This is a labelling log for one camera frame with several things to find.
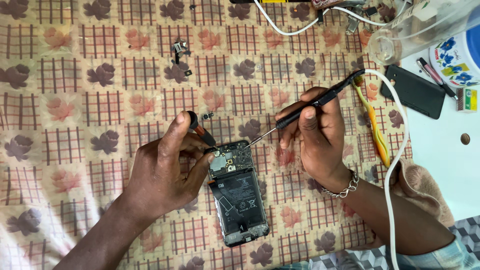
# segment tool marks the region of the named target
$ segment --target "chain bracelet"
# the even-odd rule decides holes
[[[345,198],[348,194],[349,191],[355,191],[357,190],[357,187],[359,186],[359,176],[355,171],[350,170],[352,173],[352,180],[350,181],[348,188],[344,189],[340,193],[333,193],[329,191],[328,189],[322,187],[323,192],[327,193],[328,195],[334,197],[334,198]]]

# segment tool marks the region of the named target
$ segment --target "floral tablecloth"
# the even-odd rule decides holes
[[[284,31],[316,18],[309,3],[263,6]],[[382,6],[371,19],[394,17],[390,0]],[[161,137],[181,110],[213,110],[201,124],[219,144],[252,140],[306,89],[356,68],[384,71],[365,51],[363,23],[347,36],[347,21],[330,11],[324,25],[286,37],[255,5],[223,0],[0,1],[2,269],[53,268],[126,188],[136,149]],[[178,37],[190,54],[177,65]],[[379,86],[368,75],[362,91],[394,156],[403,121]],[[386,168],[351,87],[340,104],[344,162],[382,186]],[[373,241],[362,219],[302,170],[298,141],[285,151],[278,141],[272,133],[252,147],[267,237],[225,247],[205,184],[135,239],[119,268],[272,268]],[[187,173],[193,161],[180,161]]]

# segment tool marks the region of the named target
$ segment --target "clear plastic container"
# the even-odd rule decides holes
[[[390,65],[477,25],[480,0],[420,0],[372,34],[368,53]]]

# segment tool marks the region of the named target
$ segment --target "sleeve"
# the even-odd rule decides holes
[[[402,270],[480,269],[480,261],[472,255],[456,237],[451,244],[438,250],[414,256],[397,254],[396,259],[398,267]],[[386,247],[385,257],[388,266],[393,269],[389,246]]]

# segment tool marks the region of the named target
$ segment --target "pink pen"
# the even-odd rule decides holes
[[[417,64],[420,66],[421,69],[423,69],[423,71],[428,76],[432,77],[432,79],[438,85],[440,85],[441,88],[445,90],[445,92],[449,97],[455,100],[458,100],[458,97],[456,96],[455,92],[452,89],[450,89],[450,87],[448,87],[448,85],[442,81],[442,78],[440,78],[440,75],[422,57],[417,59]]]

